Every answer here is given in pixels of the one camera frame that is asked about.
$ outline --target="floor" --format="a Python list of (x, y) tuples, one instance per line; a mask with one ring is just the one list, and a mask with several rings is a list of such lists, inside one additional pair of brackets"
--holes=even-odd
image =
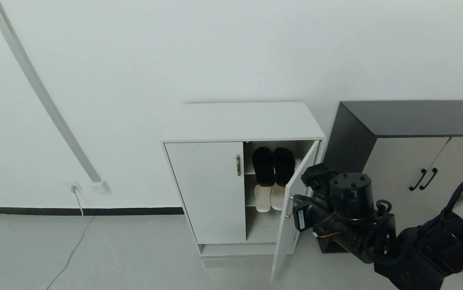
[[(0, 290), (45, 290), (78, 242), (80, 217), (0, 215)], [(184, 216), (85, 217), (84, 239), (51, 290), (391, 290), (349, 254), (320, 253), (304, 233), (270, 285), (272, 257), (247, 257), (206, 271)], [(463, 272), (443, 290), (463, 289)]]

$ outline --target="slipper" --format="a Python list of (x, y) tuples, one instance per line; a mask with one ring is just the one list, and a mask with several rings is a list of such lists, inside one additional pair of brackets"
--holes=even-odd
[(296, 166), (294, 154), (289, 149), (276, 148), (272, 158), (274, 160), (274, 170), (276, 171), (276, 183), (284, 187), (294, 175), (294, 167)]
[(266, 213), (270, 210), (270, 186), (255, 186), (255, 207), (260, 213)]
[(278, 184), (273, 185), (272, 192), (270, 193), (270, 206), (277, 211), (281, 211), (284, 197), (285, 187), (281, 187)]
[(272, 166), (272, 153), (267, 147), (260, 147), (253, 152), (253, 168), (257, 183), (268, 187), (274, 184), (274, 167)]

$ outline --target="black handle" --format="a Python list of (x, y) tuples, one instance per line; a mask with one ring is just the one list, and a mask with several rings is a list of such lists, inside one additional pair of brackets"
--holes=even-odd
[(420, 186), (419, 189), (421, 189), (421, 190), (426, 189), (426, 187), (430, 184), (430, 181), (432, 181), (432, 179), (434, 179), (434, 177), (436, 176), (437, 171), (438, 171), (437, 168), (432, 169), (432, 172), (434, 173), (432, 175), (432, 178), (430, 178), (430, 180), (425, 184), (425, 186), (423, 186), (423, 185)]
[(419, 181), (416, 183), (416, 185), (415, 185), (414, 187), (412, 187), (412, 186), (409, 187), (409, 190), (410, 190), (410, 191), (415, 191), (415, 189), (417, 189), (417, 186), (421, 183), (421, 180), (423, 180), (423, 178), (425, 178), (426, 172), (427, 172), (427, 171), (426, 171), (425, 168), (421, 169), (421, 173), (423, 173), (423, 175), (421, 176), (421, 178), (419, 179)]

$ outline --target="cabinet handle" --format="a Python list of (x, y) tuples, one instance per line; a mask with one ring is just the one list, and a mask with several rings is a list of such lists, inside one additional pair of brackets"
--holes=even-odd
[(409, 187), (409, 190), (410, 190), (410, 191), (415, 191), (415, 189), (417, 189), (417, 186), (421, 183), (421, 180), (423, 180), (423, 178), (425, 178), (426, 172), (427, 172), (427, 171), (426, 171), (425, 168), (421, 169), (421, 173), (423, 173), (423, 175), (421, 176), (421, 178), (419, 179), (419, 181), (416, 183), (416, 185), (414, 185), (414, 187), (412, 187), (412, 186)]
[[(289, 199), (292, 200), (292, 202), (294, 202), (294, 197), (289, 197)], [(293, 212), (291, 211), (290, 215), (286, 215), (285, 218), (286, 218), (286, 219), (291, 218), (291, 217), (292, 217), (292, 214), (293, 214)]]
[(438, 171), (437, 168), (432, 169), (432, 172), (434, 173), (434, 174), (432, 175), (432, 178), (430, 178), (430, 180), (425, 184), (425, 186), (423, 186), (423, 185), (420, 186), (419, 189), (421, 189), (421, 190), (426, 189), (426, 187), (428, 186), (428, 184), (430, 184), (430, 181), (432, 181), (432, 179), (434, 179), (434, 177), (436, 176), (437, 171)]
[(237, 175), (240, 176), (240, 155), (237, 154)]

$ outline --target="wall outlet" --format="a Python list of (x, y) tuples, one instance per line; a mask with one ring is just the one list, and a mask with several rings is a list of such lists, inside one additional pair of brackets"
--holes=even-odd
[(69, 188), (69, 193), (72, 193), (72, 185), (77, 186), (77, 191), (81, 191), (81, 186), (79, 185), (79, 183), (77, 183), (76, 180), (65, 180), (64, 183)]
[(95, 193), (99, 193), (101, 195), (110, 195), (111, 189), (106, 183), (106, 180), (101, 180), (99, 182), (93, 182), (90, 184), (91, 190)]

